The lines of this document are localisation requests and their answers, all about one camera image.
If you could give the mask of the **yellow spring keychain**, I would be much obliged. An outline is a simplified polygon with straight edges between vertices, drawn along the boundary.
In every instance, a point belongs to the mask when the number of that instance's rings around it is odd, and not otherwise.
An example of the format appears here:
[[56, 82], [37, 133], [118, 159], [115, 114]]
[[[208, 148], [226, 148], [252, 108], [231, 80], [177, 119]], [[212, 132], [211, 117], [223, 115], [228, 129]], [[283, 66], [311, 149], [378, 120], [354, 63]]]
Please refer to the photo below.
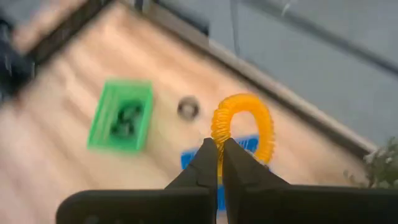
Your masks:
[[240, 93], [229, 96], [219, 103], [211, 120], [211, 137], [218, 150], [218, 183], [222, 183], [224, 143], [231, 137], [233, 116], [243, 111], [251, 113], [257, 125], [259, 142], [254, 153], [255, 158], [265, 164], [268, 164], [272, 159], [274, 153], [274, 122], [268, 107], [252, 94]]

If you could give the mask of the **blue plastic basket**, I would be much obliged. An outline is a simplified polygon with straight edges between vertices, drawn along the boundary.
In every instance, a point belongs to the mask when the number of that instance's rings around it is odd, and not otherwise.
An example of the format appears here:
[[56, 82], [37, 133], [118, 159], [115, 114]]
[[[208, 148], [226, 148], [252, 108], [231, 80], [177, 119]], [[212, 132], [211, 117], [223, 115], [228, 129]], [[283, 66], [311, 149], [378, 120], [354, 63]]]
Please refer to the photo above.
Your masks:
[[[259, 135], [252, 134], [235, 139], [235, 141], [247, 152], [254, 154], [258, 149]], [[190, 161], [195, 157], [199, 147], [194, 147], [183, 151], [180, 155], [180, 162], [182, 169], [186, 169]], [[224, 212], [226, 210], [224, 186], [222, 183], [218, 184], [218, 211]]]

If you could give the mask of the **black spring keychain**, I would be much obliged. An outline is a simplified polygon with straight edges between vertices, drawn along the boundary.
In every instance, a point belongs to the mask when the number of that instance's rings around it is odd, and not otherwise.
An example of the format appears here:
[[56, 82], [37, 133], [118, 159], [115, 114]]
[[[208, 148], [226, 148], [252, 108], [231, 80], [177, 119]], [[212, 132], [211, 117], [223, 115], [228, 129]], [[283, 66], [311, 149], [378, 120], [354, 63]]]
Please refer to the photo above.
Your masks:
[[131, 138], [135, 134], [134, 120], [132, 118], [119, 117], [111, 125], [110, 135], [117, 138]]
[[126, 123], [133, 121], [142, 112], [143, 104], [140, 101], [128, 101], [120, 107], [118, 120]]
[[198, 100], [194, 96], [185, 96], [178, 103], [177, 113], [184, 120], [194, 120], [199, 112]]

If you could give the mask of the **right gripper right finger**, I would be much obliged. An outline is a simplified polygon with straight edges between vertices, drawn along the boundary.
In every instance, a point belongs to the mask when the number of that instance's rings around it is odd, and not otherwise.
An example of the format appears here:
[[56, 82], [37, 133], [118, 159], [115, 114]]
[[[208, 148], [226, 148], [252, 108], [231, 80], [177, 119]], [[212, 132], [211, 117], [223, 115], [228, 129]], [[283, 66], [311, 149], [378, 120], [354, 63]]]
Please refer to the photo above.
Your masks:
[[234, 139], [224, 143], [223, 185], [229, 224], [282, 224], [282, 189], [289, 183]]

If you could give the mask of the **green potted plant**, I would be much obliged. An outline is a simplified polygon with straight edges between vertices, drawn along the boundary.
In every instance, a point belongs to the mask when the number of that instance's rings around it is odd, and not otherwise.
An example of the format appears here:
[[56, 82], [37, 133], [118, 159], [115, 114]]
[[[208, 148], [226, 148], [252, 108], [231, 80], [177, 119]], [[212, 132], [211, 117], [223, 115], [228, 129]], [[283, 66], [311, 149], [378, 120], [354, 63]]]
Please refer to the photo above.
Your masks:
[[363, 157], [366, 181], [356, 180], [347, 170], [344, 177], [353, 185], [361, 188], [398, 190], [398, 138], [391, 137], [385, 146]]

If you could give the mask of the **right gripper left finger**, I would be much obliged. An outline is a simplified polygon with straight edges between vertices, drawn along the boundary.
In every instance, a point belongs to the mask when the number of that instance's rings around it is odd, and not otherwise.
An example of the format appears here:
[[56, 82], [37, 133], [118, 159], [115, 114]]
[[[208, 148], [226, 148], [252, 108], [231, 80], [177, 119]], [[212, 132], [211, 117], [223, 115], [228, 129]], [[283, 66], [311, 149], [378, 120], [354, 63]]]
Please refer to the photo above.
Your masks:
[[215, 224], [217, 212], [217, 159], [218, 150], [214, 140], [203, 140], [194, 158], [174, 178], [167, 190], [177, 197], [170, 203], [171, 224]]

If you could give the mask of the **black table frame rail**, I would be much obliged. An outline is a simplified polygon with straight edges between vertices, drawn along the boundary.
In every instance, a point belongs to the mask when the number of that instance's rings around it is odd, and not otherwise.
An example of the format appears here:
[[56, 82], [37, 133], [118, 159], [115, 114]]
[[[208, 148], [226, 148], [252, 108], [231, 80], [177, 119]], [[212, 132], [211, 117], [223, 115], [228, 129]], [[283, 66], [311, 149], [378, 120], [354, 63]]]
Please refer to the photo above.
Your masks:
[[184, 42], [192, 44], [204, 53], [211, 55], [215, 60], [247, 79], [266, 95], [278, 101], [283, 107], [291, 110], [300, 119], [321, 132], [322, 135], [346, 147], [352, 154], [362, 157], [377, 149], [374, 143], [356, 134], [283, 84], [233, 55], [220, 44], [210, 40], [199, 30], [160, 6], [156, 0], [144, 0], [144, 13], [150, 20], [165, 27], [167, 31], [175, 34]]
[[26, 56], [36, 65], [45, 63], [102, 10], [115, 1], [86, 0], [65, 19], [62, 19], [61, 23], [28, 51]]

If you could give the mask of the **green plastic basket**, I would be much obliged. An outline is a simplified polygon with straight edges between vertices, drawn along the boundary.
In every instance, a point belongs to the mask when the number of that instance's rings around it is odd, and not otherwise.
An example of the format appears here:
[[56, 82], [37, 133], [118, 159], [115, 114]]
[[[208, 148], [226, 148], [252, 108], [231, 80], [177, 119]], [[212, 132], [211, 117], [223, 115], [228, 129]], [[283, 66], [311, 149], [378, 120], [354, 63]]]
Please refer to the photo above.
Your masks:
[[[135, 134], [131, 138], [110, 135], [111, 125], [118, 119], [120, 107], [128, 101], [140, 101], [142, 112], [134, 119]], [[153, 109], [152, 83], [143, 80], [109, 79], [101, 92], [87, 140], [89, 148], [105, 148], [139, 152], [146, 142]]]

